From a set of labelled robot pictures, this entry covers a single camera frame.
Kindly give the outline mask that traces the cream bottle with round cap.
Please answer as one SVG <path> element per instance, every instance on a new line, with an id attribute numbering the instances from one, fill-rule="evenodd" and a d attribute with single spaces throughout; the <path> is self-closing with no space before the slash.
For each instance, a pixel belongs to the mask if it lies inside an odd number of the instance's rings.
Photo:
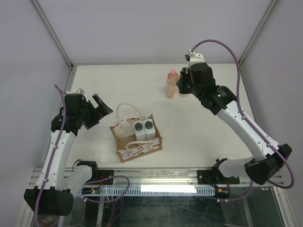
<path id="1" fill-rule="evenodd" d="M 181 94 L 181 93 L 179 93 L 179 95 L 180 95 L 181 97 L 188 97 L 188 96 L 189 96 L 189 94 Z"/>

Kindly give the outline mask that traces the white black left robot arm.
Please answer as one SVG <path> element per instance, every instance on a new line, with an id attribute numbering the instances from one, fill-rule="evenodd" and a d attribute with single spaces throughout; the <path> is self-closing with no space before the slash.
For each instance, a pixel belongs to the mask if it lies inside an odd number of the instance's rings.
<path id="1" fill-rule="evenodd" d="M 63 96 L 60 112 L 51 122 L 51 141 L 43 170 L 34 188 L 24 193 L 25 201 L 37 215 L 68 216 L 83 185 L 99 179 L 95 161 L 80 161 L 70 176 L 64 176 L 72 145 L 81 127 L 88 130 L 113 112 L 97 94 L 92 97 L 96 107 L 82 93 Z"/>

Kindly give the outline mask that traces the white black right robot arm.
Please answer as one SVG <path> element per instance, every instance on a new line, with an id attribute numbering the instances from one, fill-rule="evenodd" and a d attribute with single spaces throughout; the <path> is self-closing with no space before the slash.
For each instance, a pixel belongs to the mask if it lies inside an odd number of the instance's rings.
<path id="1" fill-rule="evenodd" d="M 215 83 L 212 68 L 207 63 L 183 67 L 177 86 L 181 94 L 193 94 L 201 105 L 224 121 L 244 142 L 252 156 L 242 159 L 217 159 L 212 173 L 206 177 L 211 184 L 223 183 L 230 177 L 249 177 L 264 185 L 281 169 L 292 149 L 263 134 L 248 115 L 241 115 L 236 95 L 226 86 Z"/>

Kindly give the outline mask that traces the white frosted rectangular bottle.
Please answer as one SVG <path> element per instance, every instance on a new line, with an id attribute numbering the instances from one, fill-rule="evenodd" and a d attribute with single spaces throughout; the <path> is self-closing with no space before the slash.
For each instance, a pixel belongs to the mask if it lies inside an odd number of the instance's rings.
<path id="1" fill-rule="evenodd" d="M 135 137 L 137 141 L 146 141 L 145 128 L 142 120 L 133 122 Z"/>

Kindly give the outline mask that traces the orange bottle with pink cap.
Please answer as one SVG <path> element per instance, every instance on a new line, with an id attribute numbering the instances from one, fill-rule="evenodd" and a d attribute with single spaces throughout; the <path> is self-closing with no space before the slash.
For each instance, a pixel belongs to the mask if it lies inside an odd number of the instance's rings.
<path id="1" fill-rule="evenodd" d="M 173 98 L 176 93 L 177 82 L 180 80 L 180 74 L 175 69 L 171 69 L 167 76 L 167 97 Z"/>

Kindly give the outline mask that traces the burlap cat print canvas bag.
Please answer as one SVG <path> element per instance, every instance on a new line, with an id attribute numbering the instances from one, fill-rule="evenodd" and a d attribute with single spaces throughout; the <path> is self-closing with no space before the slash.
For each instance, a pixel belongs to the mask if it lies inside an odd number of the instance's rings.
<path id="1" fill-rule="evenodd" d="M 128 105 L 135 109 L 140 115 L 139 117 L 128 118 L 123 120 L 120 117 L 120 106 Z M 118 155 L 120 162 L 125 163 L 127 161 L 137 159 L 156 151 L 162 150 L 162 136 L 155 124 L 153 114 L 144 116 L 138 108 L 127 102 L 118 104 L 116 108 L 116 117 L 118 123 L 110 127 L 116 143 L 116 154 Z M 133 122 L 145 119 L 152 119 L 156 130 L 156 137 L 153 140 L 137 141 L 134 132 Z"/>

